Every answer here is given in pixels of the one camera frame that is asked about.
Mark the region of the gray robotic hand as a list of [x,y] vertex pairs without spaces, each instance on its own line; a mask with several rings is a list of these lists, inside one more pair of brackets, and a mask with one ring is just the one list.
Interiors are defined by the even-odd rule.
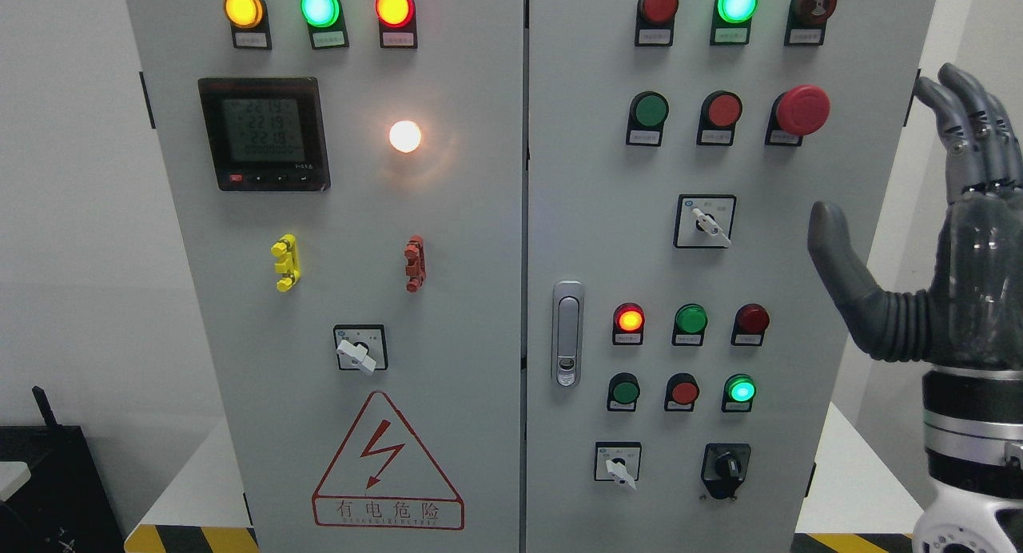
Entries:
[[872,359],[1021,368],[1021,147],[1000,99],[945,64],[914,94],[946,149],[947,212],[930,288],[887,291],[852,249],[841,208],[814,204],[807,247],[854,343]]

